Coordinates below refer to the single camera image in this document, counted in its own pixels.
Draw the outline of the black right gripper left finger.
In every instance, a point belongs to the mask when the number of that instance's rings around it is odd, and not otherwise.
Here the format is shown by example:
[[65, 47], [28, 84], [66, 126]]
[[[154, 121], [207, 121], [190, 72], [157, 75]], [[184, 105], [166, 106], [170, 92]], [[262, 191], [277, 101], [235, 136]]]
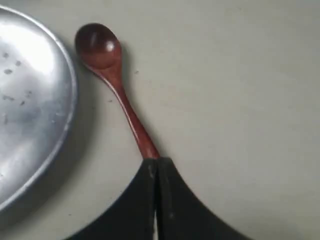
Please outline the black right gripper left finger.
[[152, 240], [157, 162], [144, 159], [120, 197], [69, 240]]

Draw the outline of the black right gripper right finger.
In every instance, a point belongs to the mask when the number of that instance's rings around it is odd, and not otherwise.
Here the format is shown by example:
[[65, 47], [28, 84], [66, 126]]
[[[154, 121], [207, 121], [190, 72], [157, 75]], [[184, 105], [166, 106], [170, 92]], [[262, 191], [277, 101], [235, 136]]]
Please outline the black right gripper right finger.
[[247, 240], [191, 191], [172, 159], [157, 159], [157, 228], [160, 240]]

